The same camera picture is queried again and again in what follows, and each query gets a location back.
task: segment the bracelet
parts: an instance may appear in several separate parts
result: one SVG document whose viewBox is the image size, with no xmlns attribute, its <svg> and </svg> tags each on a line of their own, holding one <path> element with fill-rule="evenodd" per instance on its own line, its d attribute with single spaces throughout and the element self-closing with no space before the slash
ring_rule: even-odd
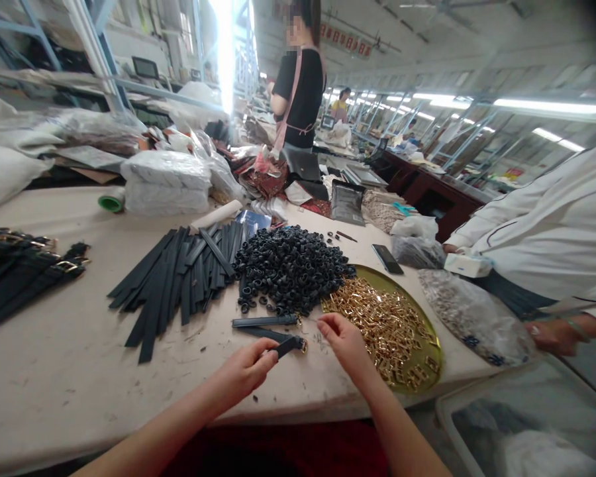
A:
<svg viewBox="0 0 596 477">
<path fill-rule="evenodd" d="M 569 326 L 571 326 L 572 328 L 574 328 L 574 331 L 576 331 L 579 335 L 581 335 L 581 338 L 583 340 L 583 343 L 590 343 L 591 342 L 591 338 L 587 334 L 587 331 L 585 331 L 584 329 L 582 329 L 581 326 L 578 323 L 574 323 L 571 318 L 563 317 L 562 319 L 565 320 Z"/>
</svg>

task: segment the hand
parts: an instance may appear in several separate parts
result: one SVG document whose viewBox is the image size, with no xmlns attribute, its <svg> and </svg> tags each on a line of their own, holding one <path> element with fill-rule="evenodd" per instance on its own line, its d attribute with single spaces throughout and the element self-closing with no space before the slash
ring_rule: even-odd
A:
<svg viewBox="0 0 596 477">
<path fill-rule="evenodd" d="M 444 253 L 448 255 L 449 253 L 457 253 L 457 247 L 451 244 L 444 244 Z"/>
<path fill-rule="evenodd" d="M 582 341 L 576 330 L 564 320 L 533 321 L 525 329 L 536 347 L 557 356 L 576 356 L 576 345 Z"/>
<path fill-rule="evenodd" d="M 318 321 L 318 329 L 331 344 L 338 361 L 359 388 L 379 373 L 366 350 L 362 333 L 339 313 L 328 313 Z"/>
<path fill-rule="evenodd" d="M 274 340 L 261 338 L 241 348 L 203 384 L 207 398 L 216 406 L 217 416 L 240 403 L 265 382 L 267 373 L 278 363 L 278 353 L 270 351 L 277 346 Z"/>
</svg>

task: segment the tissue box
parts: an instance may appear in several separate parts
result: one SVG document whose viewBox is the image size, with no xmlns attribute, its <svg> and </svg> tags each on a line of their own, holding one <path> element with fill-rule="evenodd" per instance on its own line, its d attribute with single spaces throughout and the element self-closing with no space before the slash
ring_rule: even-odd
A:
<svg viewBox="0 0 596 477">
<path fill-rule="evenodd" d="M 453 272 L 468 278 L 481 278 L 490 275 L 492 271 L 492 260 L 484 256 L 468 256 L 460 254 L 448 254 L 444 270 Z"/>
</svg>

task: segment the white paper roll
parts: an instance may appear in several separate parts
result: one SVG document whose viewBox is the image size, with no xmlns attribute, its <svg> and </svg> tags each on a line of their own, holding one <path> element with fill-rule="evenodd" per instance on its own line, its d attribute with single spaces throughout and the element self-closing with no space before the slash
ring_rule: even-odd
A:
<svg viewBox="0 0 596 477">
<path fill-rule="evenodd" d="M 223 205 L 220 209 L 210 212 L 205 217 L 195 220 L 190 224 L 190 233 L 196 235 L 199 229 L 206 229 L 212 227 L 215 223 L 224 221 L 229 217 L 233 217 L 236 212 L 243 208 L 243 204 L 237 200 L 231 201 L 227 205 Z"/>
</svg>

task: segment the black rings pile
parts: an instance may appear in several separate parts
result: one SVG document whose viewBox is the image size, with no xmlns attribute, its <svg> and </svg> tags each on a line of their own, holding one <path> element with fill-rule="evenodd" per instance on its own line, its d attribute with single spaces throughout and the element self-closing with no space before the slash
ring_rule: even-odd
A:
<svg viewBox="0 0 596 477">
<path fill-rule="evenodd" d="M 232 265 L 241 277 L 241 312 L 249 312 L 255 298 L 266 295 L 275 303 L 268 303 L 267 309 L 276 315 L 307 317 L 322 297 L 344 284 L 343 278 L 356 277 L 356 268 L 348 262 L 321 234 L 298 226 L 260 230 L 243 244 Z"/>
</svg>

